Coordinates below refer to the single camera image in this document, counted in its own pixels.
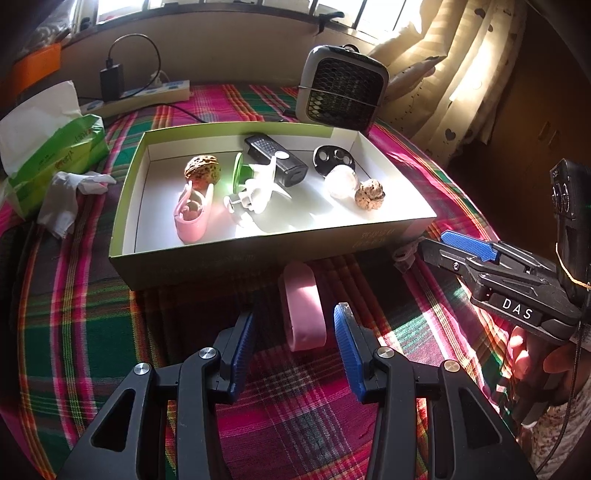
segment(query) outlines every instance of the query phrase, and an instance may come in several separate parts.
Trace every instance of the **window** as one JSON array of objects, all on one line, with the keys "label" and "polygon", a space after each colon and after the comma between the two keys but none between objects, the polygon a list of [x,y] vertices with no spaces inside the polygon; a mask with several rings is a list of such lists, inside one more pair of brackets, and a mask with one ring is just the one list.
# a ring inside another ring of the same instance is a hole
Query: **window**
[{"label": "window", "polygon": [[417,9],[422,0],[77,0],[83,11],[80,17],[89,17],[94,9],[96,22],[106,22],[124,15],[159,8],[168,3],[178,4],[215,4],[240,3],[243,5],[263,5],[283,8],[313,15],[341,11],[344,18],[334,22],[345,25],[384,40],[393,35],[397,23],[410,7]]},{"label": "window", "polygon": [[408,0],[320,0],[316,15],[342,11],[345,18],[335,21],[378,39],[392,34]]},{"label": "window", "polygon": [[378,39],[388,38],[400,18],[405,0],[369,0],[357,28]]},{"label": "window", "polygon": [[335,21],[352,27],[355,25],[362,5],[363,0],[320,0],[316,7],[316,15],[341,11],[345,17],[335,18]]},{"label": "window", "polygon": [[144,8],[161,7],[163,0],[99,0],[97,22],[106,22],[123,15],[141,12]]}]

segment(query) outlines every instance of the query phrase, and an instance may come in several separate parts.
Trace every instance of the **portable fan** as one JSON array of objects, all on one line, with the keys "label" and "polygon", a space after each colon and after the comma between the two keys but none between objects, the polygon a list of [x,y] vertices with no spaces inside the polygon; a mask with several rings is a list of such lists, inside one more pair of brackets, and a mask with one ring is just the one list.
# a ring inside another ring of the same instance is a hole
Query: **portable fan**
[{"label": "portable fan", "polygon": [[380,62],[343,47],[316,47],[304,66],[295,114],[307,124],[365,132],[387,86]]}]

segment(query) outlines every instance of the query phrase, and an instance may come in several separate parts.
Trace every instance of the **yellow string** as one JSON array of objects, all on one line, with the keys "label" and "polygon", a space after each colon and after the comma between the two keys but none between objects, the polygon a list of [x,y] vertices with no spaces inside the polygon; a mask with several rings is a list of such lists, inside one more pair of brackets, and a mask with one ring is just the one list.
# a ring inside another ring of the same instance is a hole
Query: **yellow string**
[{"label": "yellow string", "polygon": [[570,281],[572,283],[574,283],[575,285],[578,285],[579,287],[586,288],[587,290],[591,290],[591,286],[588,283],[583,283],[583,282],[577,280],[576,278],[574,278],[570,274],[570,272],[567,270],[567,268],[564,266],[564,263],[562,262],[562,258],[560,258],[560,254],[558,253],[558,244],[556,244],[556,256],[558,257],[558,261],[560,262],[560,266],[562,267],[562,270],[564,270],[564,273],[566,273],[566,276],[570,279]]}]

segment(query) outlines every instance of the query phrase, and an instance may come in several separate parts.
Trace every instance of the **black fan grille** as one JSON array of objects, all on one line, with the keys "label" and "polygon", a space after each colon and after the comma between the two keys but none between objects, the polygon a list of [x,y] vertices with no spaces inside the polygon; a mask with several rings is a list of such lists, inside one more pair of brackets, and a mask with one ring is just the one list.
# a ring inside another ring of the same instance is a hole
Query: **black fan grille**
[{"label": "black fan grille", "polygon": [[383,77],[373,70],[343,60],[324,59],[318,63],[312,83],[308,116],[335,127],[366,130],[383,87]]}]

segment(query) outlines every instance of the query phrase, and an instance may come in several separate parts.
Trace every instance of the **heart pattern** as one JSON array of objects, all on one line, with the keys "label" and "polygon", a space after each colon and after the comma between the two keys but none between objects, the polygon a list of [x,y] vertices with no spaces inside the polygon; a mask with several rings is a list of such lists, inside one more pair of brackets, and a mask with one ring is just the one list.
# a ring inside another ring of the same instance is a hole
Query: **heart pattern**
[{"label": "heart pattern", "polygon": [[445,138],[447,138],[449,141],[452,141],[453,139],[456,138],[456,133],[452,132],[449,128],[446,128]]}]

